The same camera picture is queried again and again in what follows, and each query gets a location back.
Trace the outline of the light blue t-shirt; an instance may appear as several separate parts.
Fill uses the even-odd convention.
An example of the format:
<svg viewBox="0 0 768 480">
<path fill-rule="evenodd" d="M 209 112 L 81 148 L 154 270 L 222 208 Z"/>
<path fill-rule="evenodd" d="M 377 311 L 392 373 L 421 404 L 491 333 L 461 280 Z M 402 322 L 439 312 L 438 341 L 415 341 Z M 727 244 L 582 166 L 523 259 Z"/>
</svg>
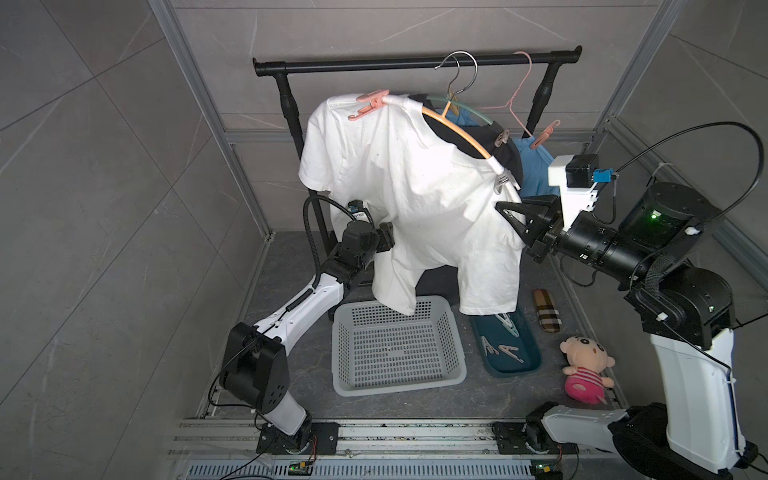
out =
<svg viewBox="0 0 768 480">
<path fill-rule="evenodd" d="M 548 183 L 547 169 L 554 157 L 543 146 L 531 149 L 530 145 L 534 141 L 532 137 L 521 139 L 510 133 L 510 138 L 517 146 L 523 163 L 524 180 L 518 191 L 520 197 L 559 195 L 559 189 Z"/>
</svg>

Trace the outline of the grey white clothespin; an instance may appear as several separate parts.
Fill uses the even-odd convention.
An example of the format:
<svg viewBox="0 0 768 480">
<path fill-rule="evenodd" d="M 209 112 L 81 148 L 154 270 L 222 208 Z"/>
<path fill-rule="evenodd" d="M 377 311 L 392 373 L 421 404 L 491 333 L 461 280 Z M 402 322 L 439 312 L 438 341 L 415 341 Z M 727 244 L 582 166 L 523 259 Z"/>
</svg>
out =
<svg viewBox="0 0 768 480">
<path fill-rule="evenodd" d="M 520 190 L 520 184 L 515 176 L 507 169 L 504 169 L 500 175 L 496 176 L 494 182 L 494 192 L 500 195 L 503 190 Z"/>
</svg>

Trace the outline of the dark grey garment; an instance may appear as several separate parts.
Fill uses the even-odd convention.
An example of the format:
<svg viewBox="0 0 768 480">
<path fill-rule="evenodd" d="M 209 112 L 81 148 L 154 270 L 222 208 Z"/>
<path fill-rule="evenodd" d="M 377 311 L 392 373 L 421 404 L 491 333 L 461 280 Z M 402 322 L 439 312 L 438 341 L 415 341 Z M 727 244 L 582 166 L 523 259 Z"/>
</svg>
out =
<svg viewBox="0 0 768 480">
<path fill-rule="evenodd" d="M 446 119 L 461 128 L 488 151 L 514 178 L 517 184 L 516 189 L 521 189 L 524 180 L 523 163 L 519 150 L 506 129 L 461 103 L 452 104 L 449 107 Z M 432 117 L 425 116 L 425 121 L 441 140 L 455 145 L 470 157 L 482 159 L 478 150 L 464 137 Z"/>
</svg>

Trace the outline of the white garment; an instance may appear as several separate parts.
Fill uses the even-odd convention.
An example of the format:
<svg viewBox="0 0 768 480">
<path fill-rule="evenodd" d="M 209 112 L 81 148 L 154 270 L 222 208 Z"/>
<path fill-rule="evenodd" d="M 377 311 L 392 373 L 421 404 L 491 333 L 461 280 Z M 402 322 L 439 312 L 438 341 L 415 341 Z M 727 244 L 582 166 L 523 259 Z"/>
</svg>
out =
<svg viewBox="0 0 768 480">
<path fill-rule="evenodd" d="M 518 193 L 495 191 L 492 166 L 442 140 L 418 101 L 390 95 L 356 120 L 361 107 L 347 94 L 316 108 L 299 178 L 341 204 L 361 200 L 375 222 L 392 224 L 393 247 L 374 257 L 374 297 L 411 315 L 423 273 L 448 265 L 458 270 L 463 314 L 515 311 L 524 243 L 495 205 L 518 202 Z"/>
</svg>

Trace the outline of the pink wire hanger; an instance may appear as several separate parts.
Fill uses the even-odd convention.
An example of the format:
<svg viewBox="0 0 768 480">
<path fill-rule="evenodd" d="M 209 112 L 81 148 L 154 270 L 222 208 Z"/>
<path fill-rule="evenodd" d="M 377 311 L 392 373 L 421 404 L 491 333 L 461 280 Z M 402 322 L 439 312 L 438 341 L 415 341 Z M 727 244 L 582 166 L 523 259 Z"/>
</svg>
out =
<svg viewBox="0 0 768 480">
<path fill-rule="evenodd" d="M 515 102 L 515 99 L 516 99 L 517 95 L 519 94 L 520 90 L 525 85 L 526 80 L 528 79 L 528 77 L 531 74 L 532 66 L 533 66 L 533 60 L 532 60 L 531 55 L 528 52 L 523 51 L 523 50 L 515 51 L 514 54 L 515 55 L 522 55 L 527 60 L 528 67 L 527 67 L 527 71 L 526 71 L 525 75 L 522 77 L 522 79 L 520 80 L 520 82 L 517 85 L 516 89 L 512 93 L 511 97 L 506 101 L 505 104 L 503 104 L 503 105 L 495 105 L 495 106 L 479 107 L 479 110 L 480 111 L 505 110 L 507 113 L 509 113 L 513 117 L 513 119 L 517 122 L 517 124 L 522 128 L 523 133 L 526 134 L 528 137 L 532 137 L 533 133 L 530 131 L 530 129 L 526 126 L 526 124 L 515 113 L 515 111 L 514 111 L 514 102 Z"/>
</svg>

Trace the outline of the yellow clothespin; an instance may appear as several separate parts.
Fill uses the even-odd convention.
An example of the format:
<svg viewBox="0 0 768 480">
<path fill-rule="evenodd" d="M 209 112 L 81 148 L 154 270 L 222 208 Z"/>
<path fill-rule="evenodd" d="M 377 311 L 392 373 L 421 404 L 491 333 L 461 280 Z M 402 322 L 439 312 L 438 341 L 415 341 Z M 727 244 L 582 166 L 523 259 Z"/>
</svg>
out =
<svg viewBox="0 0 768 480">
<path fill-rule="evenodd" d="M 460 116 L 460 108 L 459 108 L 459 107 L 458 107 L 458 106 L 455 104 L 455 101 L 454 101 L 454 100 L 450 100 L 450 101 L 448 102 L 448 104 L 446 105 L 446 107 L 447 107 L 447 108 L 450 110 L 450 112 L 451 112 L 451 113 L 452 113 L 454 116 L 456 116 L 456 117 L 459 117 L 459 116 Z"/>
</svg>

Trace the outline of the salmon pink clothespin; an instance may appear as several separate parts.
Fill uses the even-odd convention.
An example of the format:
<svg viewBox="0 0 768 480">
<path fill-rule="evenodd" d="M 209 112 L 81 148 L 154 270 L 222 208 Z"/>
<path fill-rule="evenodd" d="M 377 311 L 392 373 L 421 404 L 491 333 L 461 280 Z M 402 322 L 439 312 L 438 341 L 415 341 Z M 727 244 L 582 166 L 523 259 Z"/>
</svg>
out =
<svg viewBox="0 0 768 480">
<path fill-rule="evenodd" d="M 349 121 L 357 121 L 370 115 L 387 105 L 386 98 L 390 94 L 389 90 L 381 89 L 368 94 L 360 95 L 356 101 L 362 105 L 356 113 L 348 116 Z"/>
</svg>

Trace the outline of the green plastic hanger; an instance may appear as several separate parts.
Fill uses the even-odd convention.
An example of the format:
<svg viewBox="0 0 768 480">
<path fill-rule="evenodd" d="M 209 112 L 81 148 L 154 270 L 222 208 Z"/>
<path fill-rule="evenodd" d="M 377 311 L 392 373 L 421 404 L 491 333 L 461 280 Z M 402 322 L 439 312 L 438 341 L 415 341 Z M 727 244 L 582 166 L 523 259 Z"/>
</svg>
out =
<svg viewBox="0 0 768 480">
<path fill-rule="evenodd" d="M 460 88 L 457 91 L 454 91 L 452 89 L 452 85 L 458 79 L 461 73 L 461 61 L 459 60 L 460 56 L 465 56 L 470 60 L 473 68 L 472 78 L 467 85 L 465 85 L 464 87 Z M 432 108 L 435 111 L 439 112 L 447 120 L 453 122 L 454 124 L 460 127 L 462 126 L 478 127 L 478 126 L 484 126 L 484 125 L 492 125 L 493 121 L 487 115 L 481 113 L 479 110 L 473 107 L 470 107 L 469 105 L 462 103 L 458 100 L 458 96 L 461 93 L 469 90 L 477 79 L 479 65 L 476 58 L 467 51 L 457 50 L 448 54 L 440 62 L 440 64 L 435 67 L 435 70 L 442 68 L 449 60 L 453 60 L 455 62 L 456 74 L 454 75 L 453 79 L 448 83 L 448 86 L 446 87 L 446 93 L 444 95 L 442 96 L 427 95 L 426 96 L 427 102 L 431 104 Z M 450 112 L 450 110 L 446 107 L 446 105 L 450 100 L 454 100 L 455 104 L 460 108 L 459 117 L 454 116 Z"/>
</svg>

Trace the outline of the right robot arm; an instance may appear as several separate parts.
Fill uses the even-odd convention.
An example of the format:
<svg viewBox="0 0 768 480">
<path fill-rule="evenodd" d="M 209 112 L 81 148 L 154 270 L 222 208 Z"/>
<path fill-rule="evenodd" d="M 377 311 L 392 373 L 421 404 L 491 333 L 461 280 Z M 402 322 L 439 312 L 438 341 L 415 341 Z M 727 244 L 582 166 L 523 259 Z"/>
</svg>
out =
<svg viewBox="0 0 768 480">
<path fill-rule="evenodd" d="M 665 399 L 617 410 L 554 402 L 528 415 L 534 449 L 579 444 L 618 454 L 652 479 L 728 479 L 760 453 L 739 425 L 731 361 L 738 327 L 730 285 L 688 260 L 724 211 L 693 188 L 650 182 L 617 228 L 592 212 L 615 173 L 594 154 L 556 158 L 554 195 L 498 202 L 534 260 L 571 258 L 615 279 L 656 352 Z"/>
</svg>

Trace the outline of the clothespins in tray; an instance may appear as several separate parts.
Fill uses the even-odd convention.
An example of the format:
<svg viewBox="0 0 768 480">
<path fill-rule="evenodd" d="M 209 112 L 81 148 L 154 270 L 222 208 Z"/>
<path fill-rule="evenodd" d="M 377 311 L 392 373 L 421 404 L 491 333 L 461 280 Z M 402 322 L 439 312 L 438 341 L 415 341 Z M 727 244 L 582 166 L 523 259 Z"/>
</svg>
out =
<svg viewBox="0 0 768 480">
<path fill-rule="evenodd" d="M 511 313 L 478 317 L 475 326 L 486 360 L 493 369 L 512 371 L 526 365 L 521 350 L 521 334 Z"/>
</svg>

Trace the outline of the plaid case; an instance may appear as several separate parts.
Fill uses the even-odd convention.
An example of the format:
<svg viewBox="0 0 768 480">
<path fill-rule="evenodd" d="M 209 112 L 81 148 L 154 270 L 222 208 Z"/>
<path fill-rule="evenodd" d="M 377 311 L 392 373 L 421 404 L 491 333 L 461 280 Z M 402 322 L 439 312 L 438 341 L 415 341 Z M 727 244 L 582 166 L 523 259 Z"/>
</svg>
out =
<svg viewBox="0 0 768 480">
<path fill-rule="evenodd" d="M 550 292 L 536 289 L 533 291 L 533 300 L 542 330 L 547 333 L 559 333 L 562 330 L 562 319 Z"/>
</svg>

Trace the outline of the white laundry basket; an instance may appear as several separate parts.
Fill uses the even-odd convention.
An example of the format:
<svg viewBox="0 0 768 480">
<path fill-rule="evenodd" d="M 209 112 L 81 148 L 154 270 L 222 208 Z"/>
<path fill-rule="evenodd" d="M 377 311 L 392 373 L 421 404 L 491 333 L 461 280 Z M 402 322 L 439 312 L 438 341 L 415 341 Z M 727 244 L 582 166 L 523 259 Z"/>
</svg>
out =
<svg viewBox="0 0 768 480">
<path fill-rule="evenodd" d="M 465 354 L 450 304 L 441 296 L 421 296 L 411 316 L 375 300 L 338 307 L 332 374 L 334 389 L 343 397 L 462 383 Z"/>
</svg>

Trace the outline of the teal clothespin tray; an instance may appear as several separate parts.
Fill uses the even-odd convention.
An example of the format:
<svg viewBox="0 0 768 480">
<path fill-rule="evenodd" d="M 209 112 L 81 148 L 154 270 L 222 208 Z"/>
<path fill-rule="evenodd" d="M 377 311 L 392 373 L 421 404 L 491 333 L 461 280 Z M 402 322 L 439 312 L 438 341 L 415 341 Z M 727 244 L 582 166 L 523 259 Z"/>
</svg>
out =
<svg viewBox="0 0 768 480">
<path fill-rule="evenodd" d="M 519 312 L 469 318 L 483 364 L 498 378 L 538 370 L 542 357 L 527 321 Z"/>
</svg>

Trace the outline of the pink plush doll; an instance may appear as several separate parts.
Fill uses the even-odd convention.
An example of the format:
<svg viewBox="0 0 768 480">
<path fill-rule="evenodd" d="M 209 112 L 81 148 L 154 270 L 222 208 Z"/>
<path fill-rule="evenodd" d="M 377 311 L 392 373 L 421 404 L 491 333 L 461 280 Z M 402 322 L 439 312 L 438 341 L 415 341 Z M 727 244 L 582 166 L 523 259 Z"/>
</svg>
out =
<svg viewBox="0 0 768 480">
<path fill-rule="evenodd" d="M 615 382 L 602 372 L 614 367 L 616 360 L 596 340 L 586 337 L 569 337 L 559 348 L 568 362 L 562 368 L 566 394 L 585 404 L 606 405 L 606 390 L 613 389 Z"/>
</svg>

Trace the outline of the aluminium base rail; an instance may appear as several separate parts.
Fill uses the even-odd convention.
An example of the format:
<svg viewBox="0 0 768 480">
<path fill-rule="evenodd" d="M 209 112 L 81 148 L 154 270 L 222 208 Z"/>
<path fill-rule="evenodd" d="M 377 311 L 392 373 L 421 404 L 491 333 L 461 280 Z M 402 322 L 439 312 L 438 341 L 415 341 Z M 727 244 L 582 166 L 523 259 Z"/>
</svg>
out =
<svg viewBox="0 0 768 480">
<path fill-rule="evenodd" d="M 164 443 L 173 479 L 637 479 L 618 456 L 533 450 L 520 421 L 321 421 L 296 451 L 249 420 L 185 420 Z"/>
</svg>

